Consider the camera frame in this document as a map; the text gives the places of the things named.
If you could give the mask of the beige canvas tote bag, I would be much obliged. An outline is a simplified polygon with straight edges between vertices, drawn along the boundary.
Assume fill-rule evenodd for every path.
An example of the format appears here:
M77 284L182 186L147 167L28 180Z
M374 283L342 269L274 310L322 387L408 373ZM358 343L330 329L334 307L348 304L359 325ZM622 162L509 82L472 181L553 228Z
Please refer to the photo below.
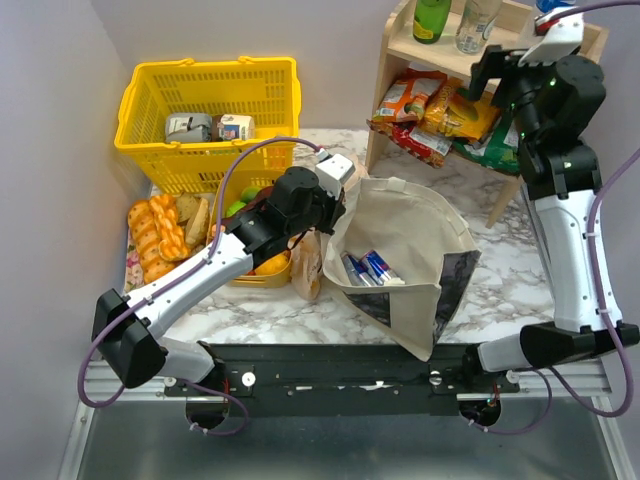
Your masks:
M391 177L362 178L346 194L334 234L322 236L323 286L421 361L455 316L481 252L467 222L436 191ZM377 252L398 285L354 286L342 263Z

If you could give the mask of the blue label water bottle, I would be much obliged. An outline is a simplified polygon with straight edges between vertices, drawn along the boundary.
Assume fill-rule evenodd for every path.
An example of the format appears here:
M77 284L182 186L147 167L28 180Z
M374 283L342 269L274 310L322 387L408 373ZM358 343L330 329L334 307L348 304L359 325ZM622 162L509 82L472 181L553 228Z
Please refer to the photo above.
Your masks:
M549 13L556 8L561 7L573 7L576 4L576 0L536 0L536 9L543 13Z

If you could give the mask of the silver red bull can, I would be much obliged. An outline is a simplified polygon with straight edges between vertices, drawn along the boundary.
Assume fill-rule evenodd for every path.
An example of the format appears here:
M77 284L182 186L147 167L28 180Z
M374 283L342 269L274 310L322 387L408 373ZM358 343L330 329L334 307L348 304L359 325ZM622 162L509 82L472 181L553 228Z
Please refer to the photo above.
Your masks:
M341 256L343 266L349 281L353 286L374 287L375 282L366 268L351 254L343 253Z

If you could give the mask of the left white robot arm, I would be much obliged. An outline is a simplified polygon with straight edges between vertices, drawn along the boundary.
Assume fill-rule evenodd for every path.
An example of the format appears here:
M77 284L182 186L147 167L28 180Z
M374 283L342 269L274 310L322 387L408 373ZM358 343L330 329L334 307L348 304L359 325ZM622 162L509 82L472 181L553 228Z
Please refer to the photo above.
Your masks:
M314 169L290 167L268 197L217 229L198 254L129 297L103 293L92 340L123 386L137 388L158 375L205 379L213 355L199 343L163 342L166 331L204 297L286 251L293 237L312 229L331 234L353 172L351 161L338 156Z

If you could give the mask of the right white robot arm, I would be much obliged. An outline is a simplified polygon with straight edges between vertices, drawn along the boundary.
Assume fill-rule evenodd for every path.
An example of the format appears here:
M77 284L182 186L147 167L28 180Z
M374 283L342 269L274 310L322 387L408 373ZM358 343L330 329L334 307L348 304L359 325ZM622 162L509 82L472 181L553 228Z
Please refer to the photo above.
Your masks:
M491 79L493 104L512 116L517 159L537 215L554 300L554 318L468 349L478 370L547 368L591 359L639 342L639 328L622 319L603 254L602 193L596 153L581 134L606 98L604 75L575 54L550 65L521 66L522 53L492 45L471 67L468 96L478 98Z

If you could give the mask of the banana print plastic bag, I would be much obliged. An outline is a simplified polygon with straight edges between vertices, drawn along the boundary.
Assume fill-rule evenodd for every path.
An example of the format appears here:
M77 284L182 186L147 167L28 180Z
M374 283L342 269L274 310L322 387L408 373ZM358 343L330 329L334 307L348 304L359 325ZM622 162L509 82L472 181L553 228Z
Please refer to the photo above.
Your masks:
M291 284L296 293L306 301L314 301L321 289L322 235L310 230L290 241Z

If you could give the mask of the blue red bull can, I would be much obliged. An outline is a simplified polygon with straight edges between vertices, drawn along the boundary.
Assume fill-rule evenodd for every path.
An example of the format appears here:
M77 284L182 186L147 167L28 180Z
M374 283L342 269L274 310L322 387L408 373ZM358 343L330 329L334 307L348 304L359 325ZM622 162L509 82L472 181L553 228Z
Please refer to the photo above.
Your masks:
M376 250L365 253L360 259L360 263L378 285L391 284L401 280Z

